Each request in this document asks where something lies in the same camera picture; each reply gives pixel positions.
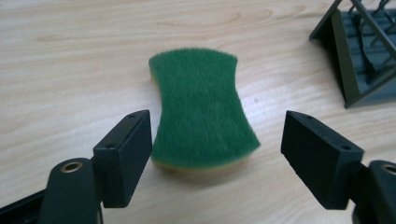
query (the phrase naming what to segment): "sponge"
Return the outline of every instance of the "sponge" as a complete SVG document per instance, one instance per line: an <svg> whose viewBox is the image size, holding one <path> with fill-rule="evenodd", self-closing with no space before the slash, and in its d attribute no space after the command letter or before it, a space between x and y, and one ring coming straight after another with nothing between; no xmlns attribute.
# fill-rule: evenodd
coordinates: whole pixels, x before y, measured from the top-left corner
<svg viewBox="0 0 396 224"><path fill-rule="evenodd" d="M148 64L163 105L154 163L215 168L245 158L260 145L236 92L236 57L212 49L176 49Z"/></svg>

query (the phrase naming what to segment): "scrubbing pad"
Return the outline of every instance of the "scrubbing pad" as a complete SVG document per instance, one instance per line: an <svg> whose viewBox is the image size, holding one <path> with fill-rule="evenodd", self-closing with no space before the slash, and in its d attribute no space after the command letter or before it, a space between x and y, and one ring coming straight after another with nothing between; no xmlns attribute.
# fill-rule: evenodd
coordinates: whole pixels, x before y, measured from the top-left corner
<svg viewBox="0 0 396 224"><path fill-rule="evenodd" d="M177 49L148 63L163 104L154 162L213 168L239 161L260 145L236 92L236 57L211 49Z"/></svg>

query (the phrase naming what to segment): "wooden table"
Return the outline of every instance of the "wooden table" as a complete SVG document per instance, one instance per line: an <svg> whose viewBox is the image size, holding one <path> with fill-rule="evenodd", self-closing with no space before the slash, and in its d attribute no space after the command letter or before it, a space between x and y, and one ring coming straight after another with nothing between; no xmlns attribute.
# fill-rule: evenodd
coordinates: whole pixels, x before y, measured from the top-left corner
<svg viewBox="0 0 396 224"><path fill-rule="evenodd" d="M353 203L323 209L280 153L294 110L366 150L364 164L396 162L396 103L345 110L329 56L308 41L331 3L0 1L0 206L46 187L57 163L90 158L126 114L149 109L154 138L149 58L204 47L238 57L236 88L262 146L227 175L149 161L130 205L105 209L105 223L351 223Z"/></svg>

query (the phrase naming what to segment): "light wood surface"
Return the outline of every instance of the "light wood surface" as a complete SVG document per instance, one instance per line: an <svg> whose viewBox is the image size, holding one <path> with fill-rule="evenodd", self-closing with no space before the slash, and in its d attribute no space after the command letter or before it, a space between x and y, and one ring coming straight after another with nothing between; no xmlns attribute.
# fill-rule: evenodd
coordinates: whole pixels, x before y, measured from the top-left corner
<svg viewBox="0 0 396 224"><path fill-rule="evenodd" d="M238 57L236 88L262 146L221 175L149 161L130 205L104 209L105 223L351 223L353 203L323 209L280 153L295 110L366 150L364 164L396 162L396 103L345 110L325 50L308 41L331 3L0 1L0 206L46 187L57 163L90 158L126 114L149 109L154 138L149 58L205 47Z"/></svg>

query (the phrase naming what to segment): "tabletop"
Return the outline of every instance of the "tabletop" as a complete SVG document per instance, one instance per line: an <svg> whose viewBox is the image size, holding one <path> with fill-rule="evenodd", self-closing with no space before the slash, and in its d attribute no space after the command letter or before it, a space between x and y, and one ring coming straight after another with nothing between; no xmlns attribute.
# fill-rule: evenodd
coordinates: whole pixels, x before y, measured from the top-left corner
<svg viewBox="0 0 396 224"><path fill-rule="evenodd" d="M351 223L352 202L322 208L280 153L294 110L362 147L363 164L396 162L396 103L345 109L326 50L308 40L331 4L1 0L0 207L46 187L59 162L90 158L127 114L149 109L154 139L162 106L149 58L209 48L238 58L236 89L260 148L221 175L148 161L129 206L104 209L105 223Z"/></svg>

